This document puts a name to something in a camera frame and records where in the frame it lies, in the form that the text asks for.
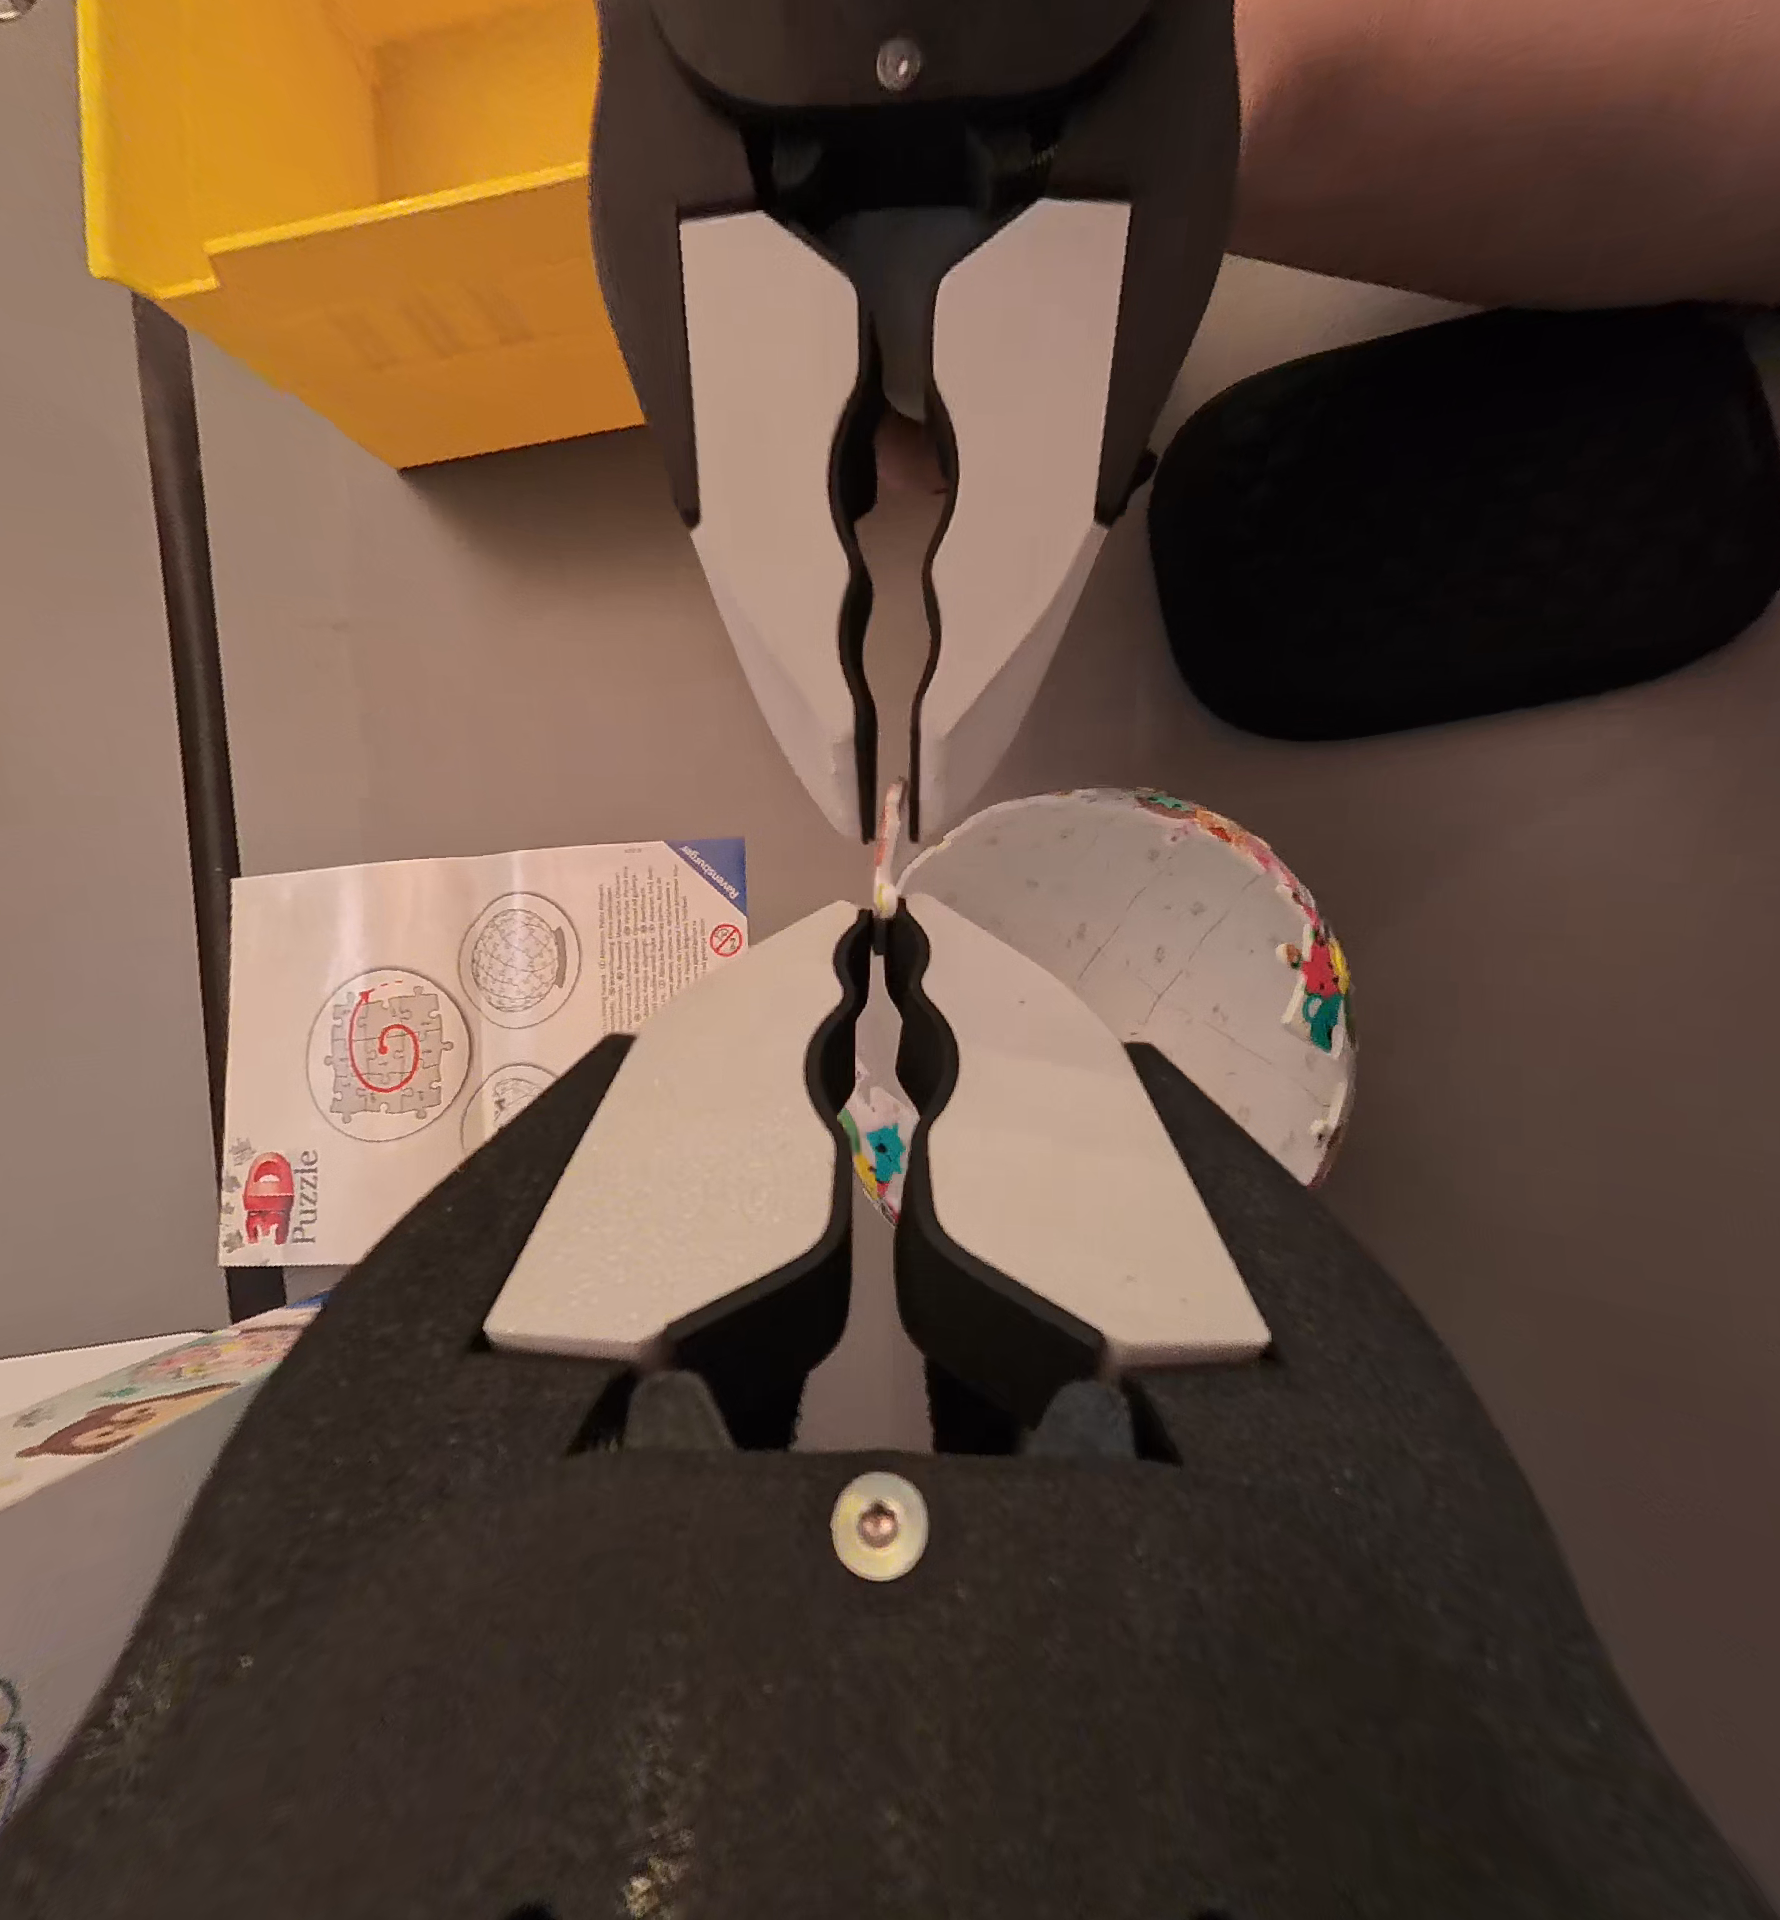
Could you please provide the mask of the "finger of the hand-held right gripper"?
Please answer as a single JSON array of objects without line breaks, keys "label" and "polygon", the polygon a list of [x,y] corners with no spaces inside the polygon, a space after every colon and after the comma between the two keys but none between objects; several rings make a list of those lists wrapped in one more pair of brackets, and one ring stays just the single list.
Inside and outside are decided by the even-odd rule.
[{"label": "finger of the hand-held right gripper", "polygon": [[846,271],[764,210],[679,229],[696,522],[743,674],[833,829],[864,839],[876,707],[862,676],[870,576],[838,503],[841,443],[868,387]]},{"label": "finger of the hand-held right gripper", "polygon": [[1098,484],[1128,228],[1119,201],[1040,198],[937,284],[932,385],[955,478],[928,562],[919,835],[950,829],[999,768],[1103,546]]}]

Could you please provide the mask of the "black quilted pad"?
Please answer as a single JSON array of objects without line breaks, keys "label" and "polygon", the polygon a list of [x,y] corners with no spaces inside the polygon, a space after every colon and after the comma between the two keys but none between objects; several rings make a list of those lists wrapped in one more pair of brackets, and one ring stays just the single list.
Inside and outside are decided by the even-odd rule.
[{"label": "black quilted pad", "polygon": [[1413,731],[1740,639],[1780,594],[1780,433],[1737,316],[1499,310],[1215,395],[1155,469],[1146,539],[1218,719]]}]

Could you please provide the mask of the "person's right hand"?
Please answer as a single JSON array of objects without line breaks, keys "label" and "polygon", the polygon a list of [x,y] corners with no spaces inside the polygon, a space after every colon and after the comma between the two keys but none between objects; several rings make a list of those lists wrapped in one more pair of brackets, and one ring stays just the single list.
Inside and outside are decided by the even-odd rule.
[{"label": "person's right hand", "polygon": [[951,482],[929,429],[886,409],[878,417],[876,436],[878,492],[911,496],[947,496]]}]

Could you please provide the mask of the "person's right forearm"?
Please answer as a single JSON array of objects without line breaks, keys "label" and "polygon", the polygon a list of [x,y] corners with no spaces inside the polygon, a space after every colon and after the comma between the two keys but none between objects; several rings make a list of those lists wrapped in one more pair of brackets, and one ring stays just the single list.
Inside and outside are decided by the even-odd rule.
[{"label": "person's right forearm", "polygon": [[1780,2],[1241,2],[1236,50],[1243,256],[1780,307]]}]

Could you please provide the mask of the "colourful puzzle box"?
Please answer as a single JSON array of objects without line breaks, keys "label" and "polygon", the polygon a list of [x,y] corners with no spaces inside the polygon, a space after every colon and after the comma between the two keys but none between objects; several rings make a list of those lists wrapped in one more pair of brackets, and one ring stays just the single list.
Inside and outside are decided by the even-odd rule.
[{"label": "colourful puzzle box", "polygon": [[103,1688],[245,1406],[322,1303],[0,1360],[0,1836]]}]

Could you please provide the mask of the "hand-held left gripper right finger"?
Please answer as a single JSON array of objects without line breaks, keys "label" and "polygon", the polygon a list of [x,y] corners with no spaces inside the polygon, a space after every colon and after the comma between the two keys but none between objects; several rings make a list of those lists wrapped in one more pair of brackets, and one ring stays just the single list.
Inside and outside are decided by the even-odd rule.
[{"label": "hand-held left gripper right finger", "polygon": [[1267,1346],[1130,1050],[947,905],[903,905],[884,971],[917,1109],[903,1324],[944,1367],[1187,1367]]}]

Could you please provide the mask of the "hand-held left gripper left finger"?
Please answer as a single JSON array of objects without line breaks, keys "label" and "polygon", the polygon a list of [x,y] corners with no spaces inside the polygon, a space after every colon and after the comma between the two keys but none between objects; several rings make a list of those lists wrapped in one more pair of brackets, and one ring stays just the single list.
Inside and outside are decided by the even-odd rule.
[{"label": "hand-held left gripper left finger", "polygon": [[827,905],[645,1024],[486,1316],[494,1347],[688,1367],[835,1349],[872,953],[874,917]]}]

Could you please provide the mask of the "colourful puzzle ball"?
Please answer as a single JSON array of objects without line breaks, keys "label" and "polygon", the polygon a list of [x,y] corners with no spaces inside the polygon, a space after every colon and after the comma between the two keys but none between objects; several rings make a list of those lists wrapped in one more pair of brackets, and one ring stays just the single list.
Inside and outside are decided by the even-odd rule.
[{"label": "colourful puzzle ball", "polygon": [[1141,788],[997,802],[913,854],[935,895],[1187,1073],[1307,1187],[1357,1088],[1353,971],[1287,859],[1210,805]]}]

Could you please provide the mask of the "yellow plastic bin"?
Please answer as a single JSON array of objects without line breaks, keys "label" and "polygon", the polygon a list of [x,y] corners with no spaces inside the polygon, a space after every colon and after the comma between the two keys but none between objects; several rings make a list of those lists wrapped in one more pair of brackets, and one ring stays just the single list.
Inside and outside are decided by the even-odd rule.
[{"label": "yellow plastic bin", "polygon": [[636,426],[591,2],[77,5],[87,263],[390,467]]}]

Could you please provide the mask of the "folded instruction leaflet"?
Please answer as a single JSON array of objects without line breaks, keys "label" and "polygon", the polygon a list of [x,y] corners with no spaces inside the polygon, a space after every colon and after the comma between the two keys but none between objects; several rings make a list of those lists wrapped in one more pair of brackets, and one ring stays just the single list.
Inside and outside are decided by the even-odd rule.
[{"label": "folded instruction leaflet", "polygon": [[741,836],[239,880],[222,1265],[353,1265],[599,1040],[749,939]]}]

